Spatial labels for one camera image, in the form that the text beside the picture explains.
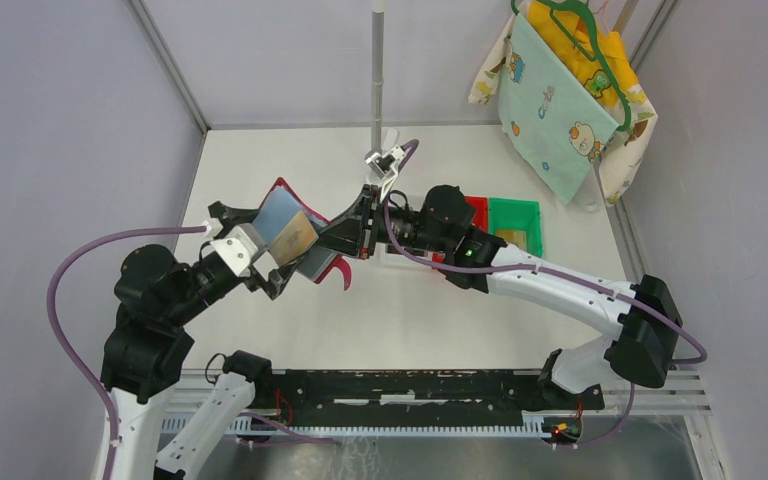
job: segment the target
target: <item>white table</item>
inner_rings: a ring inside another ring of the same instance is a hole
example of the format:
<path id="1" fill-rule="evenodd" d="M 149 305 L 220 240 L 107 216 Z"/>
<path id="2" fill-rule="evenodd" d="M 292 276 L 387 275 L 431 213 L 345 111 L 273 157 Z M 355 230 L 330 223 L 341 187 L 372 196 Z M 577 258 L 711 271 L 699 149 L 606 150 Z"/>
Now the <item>white table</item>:
<path id="1" fill-rule="evenodd" d="M 467 195 L 536 200 L 547 260 L 625 278 L 604 207 L 590 213 L 561 204 L 498 126 L 399 131 L 401 143 L 421 143 L 396 188 L 424 196 L 434 185 L 451 184 Z M 201 223 L 216 200 L 257 206 L 279 176 L 331 218 L 357 197 L 368 148 L 367 128 L 211 131 L 184 225 Z M 176 256 L 193 262 L 203 241 L 182 236 Z M 196 344 L 185 368 L 203 368 L 213 353 L 238 349 L 269 358 L 276 368 L 539 368 L 556 348 L 596 336 L 543 307 L 463 291 L 430 271 L 349 261 L 354 280 L 346 292 L 339 272 L 321 285 L 296 276 L 274 302 L 244 287 L 231 292 L 187 326 Z"/>

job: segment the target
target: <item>patterned cloth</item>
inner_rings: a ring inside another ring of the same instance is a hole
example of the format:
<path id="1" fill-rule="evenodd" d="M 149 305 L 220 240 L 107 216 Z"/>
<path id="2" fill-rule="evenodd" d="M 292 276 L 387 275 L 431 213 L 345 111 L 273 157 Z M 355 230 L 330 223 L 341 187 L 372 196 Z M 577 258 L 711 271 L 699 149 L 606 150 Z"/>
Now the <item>patterned cloth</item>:
<path id="1" fill-rule="evenodd" d="M 517 151 L 564 203 L 575 196 L 617 122 L 520 17 L 501 73 L 499 117 Z"/>
<path id="2" fill-rule="evenodd" d="M 590 92 L 605 110 L 619 123 L 625 120 L 625 113 L 615 89 L 601 71 L 598 63 L 590 62 L 573 46 L 572 42 L 549 17 L 549 9 L 545 5 L 526 0 L 520 6 L 520 11 L 526 15 L 543 41 L 578 79 L 579 83 Z M 571 12 L 555 12 L 559 21 L 573 32 L 581 45 L 590 49 L 590 39 L 579 18 Z M 506 45 L 514 28 L 514 16 L 508 20 L 501 35 L 490 51 L 490 55 L 482 65 L 473 83 L 468 101 L 470 103 L 487 103 L 496 94 L 499 86 L 499 72 L 509 65 L 506 61 Z M 601 153 L 599 177 L 602 183 L 602 193 L 605 203 L 614 205 L 626 189 L 631 185 L 634 175 L 643 160 L 643 154 L 649 144 L 649 139 L 658 120 L 658 115 L 652 103 L 649 102 L 637 76 L 631 69 L 622 39 L 616 32 L 599 35 L 599 48 L 607 60 L 611 71 L 617 78 L 620 88 L 625 92 L 631 107 L 631 128 L 628 132 L 617 131 L 607 142 L 607 147 Z"/>

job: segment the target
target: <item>blue cloth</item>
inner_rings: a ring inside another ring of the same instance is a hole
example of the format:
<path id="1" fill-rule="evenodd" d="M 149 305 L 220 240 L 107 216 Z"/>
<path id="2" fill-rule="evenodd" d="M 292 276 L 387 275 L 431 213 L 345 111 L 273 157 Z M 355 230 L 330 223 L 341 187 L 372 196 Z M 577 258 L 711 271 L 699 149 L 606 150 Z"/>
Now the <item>blue cloth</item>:
<path id="1" fill-rule="evenodd" d="M 502 72 L 499 118 L 520 155 L 569 203 L 619 126 L 522 15 Z"/>

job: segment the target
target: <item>robotic arm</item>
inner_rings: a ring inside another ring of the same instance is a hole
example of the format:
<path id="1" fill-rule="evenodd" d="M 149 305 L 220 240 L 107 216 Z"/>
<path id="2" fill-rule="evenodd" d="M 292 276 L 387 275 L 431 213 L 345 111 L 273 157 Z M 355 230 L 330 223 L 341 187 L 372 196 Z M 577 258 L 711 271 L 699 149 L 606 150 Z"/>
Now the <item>robotic arm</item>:
<path id="1" fill-rule="evenodd" d="M 650 276 L 640 284 L 612 281 L 533 257 L 472 226 L 475 210 L 457 187 L 432 188 L 419 210 L 393 206 L 387 200 L 404 158 L 396 147 L 371 159 L 381 183 L 364 185 L 355 202 L 319 232 L 317 247 L 360 260 L 372 256 L 379 243 L 408 256 L 417 250 L 440 252 L 443 264 L 428 263 L 459 288 L 535 302 L 601 333 L 580 347 L 553 352 L 535 373 L 536 397 L 517 404 L 520 410 L 568 409 L 578 394 L 617 377 L 650 388 L 664 385 L 679 330 L 654 318 L 651 310 L 677 327 L 682 322 L 663 281 Z M 223 365 L 207 402 L 155 458 L 165 407 L 193 345 L 184 325 L 240 285 L 277 298 L 303 260 L 264 278 L 254 265 L 267 249 L 252 226 L 259 210 L 217 202 L 209 212 L 212 240 L 202 252 L 208 246 L 213 251 L 200 254 L 192 265 L 178 262 L 160 245 L 134 250 L 122 263 L 114 289 L 121 305 L 101 374 L 120 411 L 122 435 L 112 478 L 196 478 L 230 422 L 257 403 L 257 393 L 268 391 L 273 381 L 268 360 L 237 352 Z M 601 396 L 597 400 L 601 408 Z M 102 478 L 102 471 L 100 464 L 95 478 Z"/>

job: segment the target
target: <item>metal pole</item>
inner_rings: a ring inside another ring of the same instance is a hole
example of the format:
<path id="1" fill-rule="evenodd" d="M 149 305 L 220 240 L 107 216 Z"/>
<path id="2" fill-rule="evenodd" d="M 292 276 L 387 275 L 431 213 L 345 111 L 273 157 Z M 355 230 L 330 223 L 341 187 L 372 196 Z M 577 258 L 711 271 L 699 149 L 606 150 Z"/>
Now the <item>metal pole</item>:
<path id="1" fill-rule="evenodd" d="M 381 153 L 384 95 L 384 0 L 372 0 L 372 151 Z"/>

